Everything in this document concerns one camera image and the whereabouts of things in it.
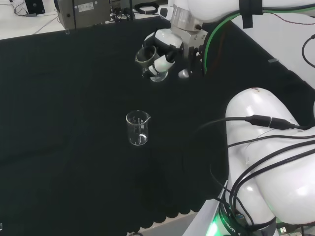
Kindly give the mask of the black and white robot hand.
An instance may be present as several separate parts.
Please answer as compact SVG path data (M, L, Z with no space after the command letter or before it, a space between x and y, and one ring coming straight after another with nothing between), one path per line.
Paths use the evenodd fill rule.
M192 75L194 66L201 61L203 46L207 31L185 31L177 27L158 29L148 35L143 43L143 49L153 53L145 60L143 76L154 82L164 80L169 70L175 64L177 56L183 56L188 63L178 73L180 79L188 79Z

